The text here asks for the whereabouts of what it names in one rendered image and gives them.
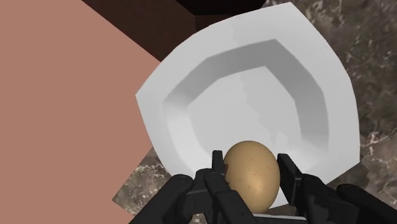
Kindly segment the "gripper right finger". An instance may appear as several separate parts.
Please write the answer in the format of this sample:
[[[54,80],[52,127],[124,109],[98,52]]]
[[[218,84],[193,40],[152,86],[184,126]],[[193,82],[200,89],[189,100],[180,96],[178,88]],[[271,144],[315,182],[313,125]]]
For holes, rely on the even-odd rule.
[[[334,190],[317,176],[302,173],[289,155],[277,155],[280,187],[308,224],[397,224],[397,210],[353,184]]]

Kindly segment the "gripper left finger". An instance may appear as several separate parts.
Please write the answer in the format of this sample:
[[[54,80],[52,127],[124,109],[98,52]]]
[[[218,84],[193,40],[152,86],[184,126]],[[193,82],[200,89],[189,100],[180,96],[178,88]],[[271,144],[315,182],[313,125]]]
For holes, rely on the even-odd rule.
[[[211,168],[198,170],[194,178],[172,176],[129,224],[189,224],[200,213],[207,224],[257,224],[224,174],[222,151],[214,150]]]

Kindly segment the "brown speckled egg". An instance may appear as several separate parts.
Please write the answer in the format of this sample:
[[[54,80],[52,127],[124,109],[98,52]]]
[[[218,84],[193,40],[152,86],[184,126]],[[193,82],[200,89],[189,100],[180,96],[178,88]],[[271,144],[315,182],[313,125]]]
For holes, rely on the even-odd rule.
[[[254,214],[263,214],[275,202],[280,170],[274,154],[256,141],[233,145],[224,157],[225,179]]]

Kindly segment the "white plate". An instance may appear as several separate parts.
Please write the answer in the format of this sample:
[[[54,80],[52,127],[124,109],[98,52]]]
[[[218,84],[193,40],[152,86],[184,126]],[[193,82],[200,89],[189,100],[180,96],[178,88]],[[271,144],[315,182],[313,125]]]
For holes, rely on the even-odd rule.
[[[329,183],[359,162],[356,98],[341,61],[292,3],[237,15],[177,46],[136,95],[170,174],[194,176],[244,140]]]

